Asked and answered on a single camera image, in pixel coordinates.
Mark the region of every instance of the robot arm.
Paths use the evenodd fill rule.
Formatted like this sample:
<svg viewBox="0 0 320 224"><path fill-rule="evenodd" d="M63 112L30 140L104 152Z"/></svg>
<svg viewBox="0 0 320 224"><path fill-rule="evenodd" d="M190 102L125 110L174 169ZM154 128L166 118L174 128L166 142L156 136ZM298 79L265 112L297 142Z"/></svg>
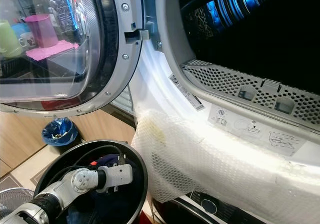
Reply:
<svg viewBox="0 0 320 224"><path fill-rule="evenodd" d="M129 164L100 166L98 171L80 168L68 172L61 181L51 184L32 201L1 219L0 224L50 224L78 196L89 190L102 193L109 187L131 183L132 172Z"/></svg>

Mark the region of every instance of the washing machine door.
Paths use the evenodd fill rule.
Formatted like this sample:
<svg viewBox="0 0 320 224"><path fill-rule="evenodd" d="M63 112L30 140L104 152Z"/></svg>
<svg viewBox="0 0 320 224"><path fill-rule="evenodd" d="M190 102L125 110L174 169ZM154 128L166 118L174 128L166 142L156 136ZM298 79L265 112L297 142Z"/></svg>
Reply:
<svg viewBox="0 0 320 224"><path fill-rule="evenodd" d="M0 0L0 109L73 116L111 102L131 79L142 0Z"/></svg>

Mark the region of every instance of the barcode label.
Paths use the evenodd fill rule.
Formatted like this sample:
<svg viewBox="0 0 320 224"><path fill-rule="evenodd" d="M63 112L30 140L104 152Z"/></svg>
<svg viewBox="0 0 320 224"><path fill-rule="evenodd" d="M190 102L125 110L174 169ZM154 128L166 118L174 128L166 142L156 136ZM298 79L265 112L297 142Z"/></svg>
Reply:
<svg viewBox="0 0 320 224"><path fill-rule="evenodd" d="M172 83L174 83L174 85L180 90L180 92L186 97L186 99L197 111L204 109L204 105L201 103L201 101L196 96L191 94L188 90L186 90L186 88L180 84L179 80L176 79L174 74L170 75L169 79L172 81Z"/></svg>

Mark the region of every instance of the bubble wrap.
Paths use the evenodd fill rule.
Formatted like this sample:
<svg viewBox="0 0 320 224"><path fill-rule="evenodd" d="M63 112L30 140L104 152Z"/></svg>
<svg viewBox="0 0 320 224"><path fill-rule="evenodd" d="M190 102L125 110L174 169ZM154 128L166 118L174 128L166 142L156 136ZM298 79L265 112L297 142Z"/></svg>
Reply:
<svg viewBox="0 0 320 224"><path fill-rule="evenodd" d="M132 146L156 200L196 190L276 224L320 223L320 167L291 163L206 123L154 110L137 120Z"/></svg>

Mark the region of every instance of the screw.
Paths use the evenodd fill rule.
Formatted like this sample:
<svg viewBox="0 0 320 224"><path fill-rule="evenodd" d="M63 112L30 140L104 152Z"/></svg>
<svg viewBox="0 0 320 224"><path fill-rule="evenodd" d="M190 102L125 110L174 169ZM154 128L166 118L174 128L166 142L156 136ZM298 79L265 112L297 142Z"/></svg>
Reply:
<svg viewBox="0 0 320 224"><path fill-rule="evenodd" d="M124 3L124 4L122 4L121 5L121 8L122 8L122 10L124 11L124 12L128 12L129 11L129 5L128 4L126 4L126 3Z"/></svg>

